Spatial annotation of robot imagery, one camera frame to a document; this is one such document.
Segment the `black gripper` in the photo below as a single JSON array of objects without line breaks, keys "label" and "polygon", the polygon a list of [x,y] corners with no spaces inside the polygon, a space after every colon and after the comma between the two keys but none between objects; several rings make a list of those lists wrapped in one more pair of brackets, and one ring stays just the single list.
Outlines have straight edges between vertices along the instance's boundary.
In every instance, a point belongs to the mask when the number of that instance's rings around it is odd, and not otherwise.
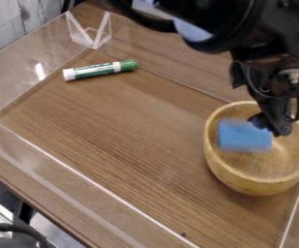
[{"label": "black gripper", "polygon": [[245,86],[260,110],[247,121],[275,137],[288,136],[292,126],[284,120],[299,120],[299,58],[245,59],[233,55],[232,59],[232,87]]}]

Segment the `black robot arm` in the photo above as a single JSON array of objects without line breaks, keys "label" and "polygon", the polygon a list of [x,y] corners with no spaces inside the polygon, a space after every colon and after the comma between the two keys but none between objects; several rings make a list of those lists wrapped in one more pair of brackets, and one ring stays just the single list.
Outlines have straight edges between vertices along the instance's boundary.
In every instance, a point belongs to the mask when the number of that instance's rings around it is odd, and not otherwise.
[{"label": "black robot arm", "polygon": [[232,56],[232,87],[247,87],[260,112],[248,118],[275,136],[287,136],[299,121],[299,0],[147,0],[171,15],[153,18],[132,0],[107,0],[148,29],[181,36],[209,54]]}]

